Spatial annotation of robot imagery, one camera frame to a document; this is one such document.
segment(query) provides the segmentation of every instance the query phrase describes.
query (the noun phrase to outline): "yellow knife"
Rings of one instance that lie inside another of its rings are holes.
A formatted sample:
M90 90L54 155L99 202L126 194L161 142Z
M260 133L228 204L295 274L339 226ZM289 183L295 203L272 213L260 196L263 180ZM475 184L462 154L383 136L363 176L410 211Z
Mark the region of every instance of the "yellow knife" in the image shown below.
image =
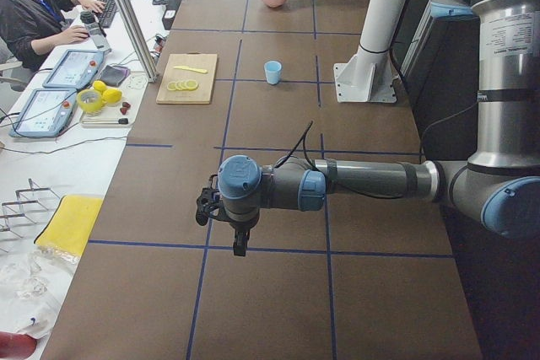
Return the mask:
M184 71L192 71L198 73L208 73L207 69L201 69L199 67L188 67L186 65L176 65L174 66L174 69L183 69Z

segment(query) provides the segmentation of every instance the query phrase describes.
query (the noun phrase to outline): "black keyboard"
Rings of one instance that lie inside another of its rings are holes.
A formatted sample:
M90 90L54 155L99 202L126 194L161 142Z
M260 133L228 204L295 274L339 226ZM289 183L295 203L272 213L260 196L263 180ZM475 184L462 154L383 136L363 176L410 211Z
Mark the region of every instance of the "black keyboard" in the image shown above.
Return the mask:
M112 20L115 18L115 13L118 9L115 0L100 0L105 2L105 11L103 13L96 13L95 16L100 21L101 27L106 29L111 27Z

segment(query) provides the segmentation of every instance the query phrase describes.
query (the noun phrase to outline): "blue cup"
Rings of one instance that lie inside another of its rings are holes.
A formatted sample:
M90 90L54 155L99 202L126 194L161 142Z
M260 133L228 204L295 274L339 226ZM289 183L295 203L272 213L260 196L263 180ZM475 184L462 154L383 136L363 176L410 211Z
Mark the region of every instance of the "blue cup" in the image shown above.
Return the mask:
M264 74L267 77L267 82L277 84L281 79L281 62L268 61L264 64Z

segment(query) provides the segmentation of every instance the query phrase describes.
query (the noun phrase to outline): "label on robot arm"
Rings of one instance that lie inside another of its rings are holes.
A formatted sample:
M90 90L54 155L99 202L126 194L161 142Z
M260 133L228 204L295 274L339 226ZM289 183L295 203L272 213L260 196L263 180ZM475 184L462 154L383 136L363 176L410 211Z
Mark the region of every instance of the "label on robot arm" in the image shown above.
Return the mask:
M540 12L501 17L480 25L480 61L520 54L540 56Z

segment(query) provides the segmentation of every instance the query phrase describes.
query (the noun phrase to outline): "black jacket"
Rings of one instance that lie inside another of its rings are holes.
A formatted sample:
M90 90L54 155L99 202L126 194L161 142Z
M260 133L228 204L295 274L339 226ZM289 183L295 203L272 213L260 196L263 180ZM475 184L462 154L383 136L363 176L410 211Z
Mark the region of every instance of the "black jacket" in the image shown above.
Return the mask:
M62 12L73 8L70 0L44 0L64 21ZM39 0L0 0L0 37L24 67L37 71L47 55L37 55L30 42L62 32L62 25Z

